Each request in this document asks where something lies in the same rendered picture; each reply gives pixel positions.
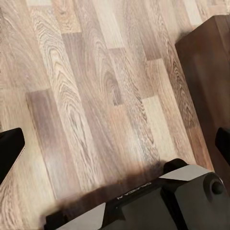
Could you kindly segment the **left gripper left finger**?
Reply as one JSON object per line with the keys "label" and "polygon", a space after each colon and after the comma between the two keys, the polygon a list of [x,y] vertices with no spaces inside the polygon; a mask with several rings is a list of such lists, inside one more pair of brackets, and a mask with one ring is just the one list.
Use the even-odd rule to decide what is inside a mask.
{"label": "left gripper left finger", "polygon": [[0,185],[25,146],[20,127],[0,133]]}

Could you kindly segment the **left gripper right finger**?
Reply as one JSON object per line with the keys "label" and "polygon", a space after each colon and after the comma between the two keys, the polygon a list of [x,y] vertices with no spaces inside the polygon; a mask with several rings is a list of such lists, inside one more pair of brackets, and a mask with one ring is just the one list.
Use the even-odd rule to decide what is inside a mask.
{"label": "left gripper right finger", "polygon": [[216,134],[215,145],[230,166],[230,129],[219,127]]}

